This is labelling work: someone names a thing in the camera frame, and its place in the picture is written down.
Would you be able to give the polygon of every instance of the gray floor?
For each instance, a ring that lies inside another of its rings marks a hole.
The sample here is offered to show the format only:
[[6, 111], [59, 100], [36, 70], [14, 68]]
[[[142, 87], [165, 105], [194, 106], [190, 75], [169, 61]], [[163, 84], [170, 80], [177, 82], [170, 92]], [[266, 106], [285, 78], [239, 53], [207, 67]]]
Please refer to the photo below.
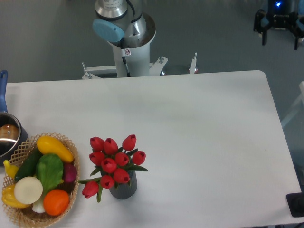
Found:
[[[114, 65], [111, 47], [92, 30], [95, 0], [0, 0], [0, 69], [9, 82], [81, 79], [87, 67]], [[169, 59], [167, 74], [184, 74], [197, 52], [200, 73], [261, 70], [279, 117], [300, 94], [304, 45], [289, 32], [253, 32], [262, 0], [143, 0], [157, 25], [151, 61]], [[296, 165], [304, 166], [304, 111], [284, 129]]]

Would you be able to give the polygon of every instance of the stainless steel pot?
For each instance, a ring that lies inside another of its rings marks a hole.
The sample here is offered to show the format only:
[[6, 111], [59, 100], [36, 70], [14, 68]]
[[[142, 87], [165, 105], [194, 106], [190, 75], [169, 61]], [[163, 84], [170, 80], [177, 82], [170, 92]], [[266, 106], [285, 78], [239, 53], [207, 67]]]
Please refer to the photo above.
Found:
[[9, 160], [14, 151], [28, 138], [27, 132], [20, 121], [8, 113], [5, 93], [8, 80], [6, 70], [0, 73], [0, 166], [4, 160]]

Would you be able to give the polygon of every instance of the plastic vegetable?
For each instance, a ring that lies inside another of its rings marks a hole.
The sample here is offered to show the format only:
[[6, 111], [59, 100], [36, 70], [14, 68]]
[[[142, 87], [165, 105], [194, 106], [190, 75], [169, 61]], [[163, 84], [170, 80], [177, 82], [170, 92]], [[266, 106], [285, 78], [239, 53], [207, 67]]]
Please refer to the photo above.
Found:
[[5, 167], [5, 172], [7, 173], [7, 175], [14, 179], [19, 168], [15, 165], [11, 165], [8, 160], [5, 160], [3, 162], [3, 165]]
[[33, 207], [32, 207], [32, 210], [36, 213], [44, 213], [46, 212], [44, 210], [44, 207], [43, 207], [43, 199], [44, 197], [41, 196], [36, 202], [33, 203]]
[[36, 175], [43, 186], [43, 196], [60, 183], [63, 174], [63, 163], [54, 153], [43, 155], [38, 164]]
[[15, 185], [10, 185], [2, 191], [2, 202], [14, 208], [26, 208], [30, 206], [29, 204], [23, 204], [16, 200], [14, 195], [14, 189]]
[[74, 182], [77, 176], [77, 169], [74, 165], [65, 163], [63, 166], [62, 179], [66, 183]]
[[14, 195], [20, 203], [31, 204], [40, 198], [42, 191], [42, 184], [37, 178], [25, 177], [16, 183]]
[[55, 189], [50, 191], [43, 200], [43, 206], [46, 213], [52, 216], [62, 214], [70, 203], [69, 196], [66, 191]]
[[18, 182], [22, 178], [33, 176], [36, 172], [36, 165], [39, 159], [42, 157], [42, 153], [35, 148], [32, 153], [23, 161], [23, 164], [18, 169], [15, 175], [15, 182]]
[[37, 147], [43, 154], [57, 154], [63, 162], [71, 163], [74, 160], [74, 156], [71, 151], [69, 151], [60, 140], [51, 136], [44, 135], [38, 138]]

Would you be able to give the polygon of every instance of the gray vase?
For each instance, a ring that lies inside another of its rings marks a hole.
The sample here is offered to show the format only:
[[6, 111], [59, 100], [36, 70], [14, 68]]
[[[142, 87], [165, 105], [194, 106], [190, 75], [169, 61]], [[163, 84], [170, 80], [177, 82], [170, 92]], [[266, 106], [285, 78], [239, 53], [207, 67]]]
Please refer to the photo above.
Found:
[[118, 188], [116, 189], [115, 187], [110, 188], [110, 193], [112, 196], [115, 198], [118, 198], [120, 200], [127, 199], [131, 197], [137, 189], [137, 178], [136, 178], [136, 173], [134, 170], [128, 172], [130, 176], [130, 183], [131, 185], [128, 184], [118, 184]]

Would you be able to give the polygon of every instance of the orange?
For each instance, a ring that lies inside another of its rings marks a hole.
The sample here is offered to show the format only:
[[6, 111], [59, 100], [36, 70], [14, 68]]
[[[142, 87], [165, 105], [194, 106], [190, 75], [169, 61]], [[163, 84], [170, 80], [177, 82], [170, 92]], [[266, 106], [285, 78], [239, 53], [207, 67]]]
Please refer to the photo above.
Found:
[[55, 189], [50, 191], [43, 200], [43, 207], [47, 214], [57, 216], [68, 207], [70, 198], [66, 191]]

